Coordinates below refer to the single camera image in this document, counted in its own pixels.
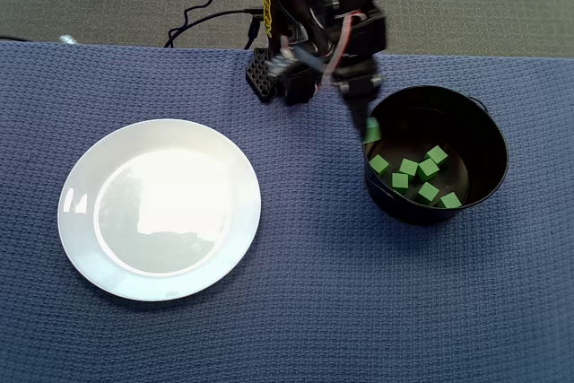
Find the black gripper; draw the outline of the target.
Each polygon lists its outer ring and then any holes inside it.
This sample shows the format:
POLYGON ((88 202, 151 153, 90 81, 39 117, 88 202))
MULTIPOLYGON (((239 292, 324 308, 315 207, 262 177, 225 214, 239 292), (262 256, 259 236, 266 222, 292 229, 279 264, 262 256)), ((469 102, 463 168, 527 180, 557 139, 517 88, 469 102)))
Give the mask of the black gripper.
MULTIPOLYGON (((329 61, 329 78, 344 97, 352 122, 363 140, 367 133, 367 100, 378 91, 382 78, 374 56, 387 49, 386 16, 383 13, 349 13, 344 16, 339 40, 329 61)), ((369 122, 381 123, 385 97, 370 105, 369 122)))

